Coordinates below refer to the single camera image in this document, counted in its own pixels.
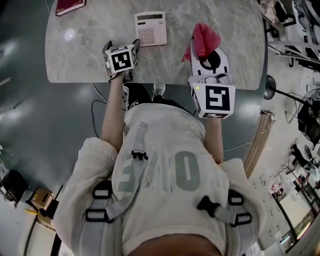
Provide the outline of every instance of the black and white cube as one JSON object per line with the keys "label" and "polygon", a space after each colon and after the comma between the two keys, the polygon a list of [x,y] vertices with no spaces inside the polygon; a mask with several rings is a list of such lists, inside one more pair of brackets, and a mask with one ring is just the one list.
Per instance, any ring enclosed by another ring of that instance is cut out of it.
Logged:
{"label": "black and white cube", "polygon": [[137,63],[134,44],[106,50],[105,55],[106,65],[112,73],[132,70]]}
{"label": "black and white cube", "polygon": [[191,96],[200,118],[225,119],[234,113],[236,87],[189,80]]}

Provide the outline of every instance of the desk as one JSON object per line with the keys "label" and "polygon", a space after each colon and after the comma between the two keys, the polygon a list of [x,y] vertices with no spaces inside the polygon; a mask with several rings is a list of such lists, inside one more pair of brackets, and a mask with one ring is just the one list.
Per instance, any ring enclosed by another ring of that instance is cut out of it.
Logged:
{"label": "desk", "polygon": [[[136,83],[186,85],[189,61],[181,62],[196,23],[209,24],[220,36],[237,89],[259,87],[265,56],[262,16],[256,0],[87,0],[86,6],[56,16],[52,6],[45,36],[45,63],[51,83],[103,83],[109,80],[102,55],[112,40],[123,46],[136,39],[134,15],[162,11],[167,44],[141,47]],[[66,31],[74,37],[65,40]]]}

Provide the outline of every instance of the cable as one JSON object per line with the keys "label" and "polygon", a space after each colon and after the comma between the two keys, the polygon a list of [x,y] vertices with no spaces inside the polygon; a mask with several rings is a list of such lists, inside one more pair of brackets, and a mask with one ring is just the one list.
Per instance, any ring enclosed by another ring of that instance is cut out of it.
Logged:
{"label": "cable", "polygon": [[231,150],[235,150],[235,149],[240,148],[241,146],[246,145],[246,144],[250,144],[250,145],[252,145],[252,143],[250,143],[250,142],[245,142],[245,143],[242,143],[242,144],[240,144],[239,146],[236,146],[236,147],[234,147],[234,148],[231,148],[231,149],[224,149],[223,151],[231,151]]}
{"label": "cable", "polygon": [[45,3],[46,3],[46,7],[48,8],[48,11],[49,11],[49,13],[50,13],[51,11],[50,11],[50,8],[49,8],[48,1],[47,1],[47,0],[45,0]]}
{"label": "cable", "polygon": [[[280,118],[282,118],[282,116],[280,116],[277,120],[275,120],[275,118],[274,118],[273,116],[271,116],[269,113],[265,112],[263,109],[261,109],[261,110],[262,110],[266,115],[268,115],[268,116],[270,117],[270,122],[271,122],[271,123],[265,128],[265,130],[270,131],[271,128],[276,124],[276,122],[277,122]],[[258,134],[265,134],[265,133],[262,132],[262,131],[259,131],[259,132],[257,132],[257,133],[252,137],[252,139],[253,139],[255,136],[257,136]],[[244,145],[246,145],[246,144],[252,145],[251,142],[245,142],[245,143],[242,143],[242,144],[240,144],[240,145],[238,145],[238,146],[236,146],[236,147],[234,147],[234,148],[224,149],[223,151],[226,152],[226,151],[235,150],[235,149],[240,148],[240,147],[242,147],[242,146],[244,146]]]}
{"label": "cable", "polygon": [[105,97],[102,96],[102,94],[97,90],[97,88],[95,87],[94,83],[91,83],[95,92],[105,101],[105,103],[108,103],[108,101],[105,99]]}
{"label": "cable", "polygon": [[93,130],[94,130],[94,134],[97,138],[99,138],[97,130],[96,130],[96,123],[95,123],[95,115],[94,115],[94,103],[95,102],[101,102],[103,104],[107,104],[107,102],[102,101],[101,99],[95,99],[94,101],[92,101],[91,103],[91,116],[92,116],[92,126],[93,126]]}

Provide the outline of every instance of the white t-shirt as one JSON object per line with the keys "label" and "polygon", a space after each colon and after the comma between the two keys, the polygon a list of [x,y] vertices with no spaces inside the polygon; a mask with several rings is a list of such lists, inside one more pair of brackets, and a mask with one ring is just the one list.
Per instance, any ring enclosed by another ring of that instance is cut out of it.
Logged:
{"label": "white t-shirt", "polygon": [[[141,122],[148,125],[144,136],[148,160],[143,166],[140,181],[132,171],[131,151]],[[112,189],[118,200],[131,195],[135,183],[140,182],[135,201],[122,216],[125,256],[144,241],[168,234],[201,235],[224,255],[225,224],[209,217],[206,211],[198,210],[197,205],[204,196],[208,196],[213,203],[225,207],[229,174],[234,177],[232,182],[239,186],[239,192],[258,205],[259,199],[255,198],[245,176],[242,161],[234,159],[217,165],[204,148],[205,129],[201,122],[174,106],[140,104],[128,111],[125,123],[129,131],[118,155],[110,144],[96,138],[87,139],[79,151],[74,173],[54,217],[61,240],[68,245],[73,226],[77,223],[75,220],[80,218],[75,213],[65,219],[62,216],[64,212],[75,212],[77,203],[74,201],[84,200],[84,195],[89,196],[94,186],[114,166]],[[261,212],[261,229],[263,210],[260,205],[257,207]]]}

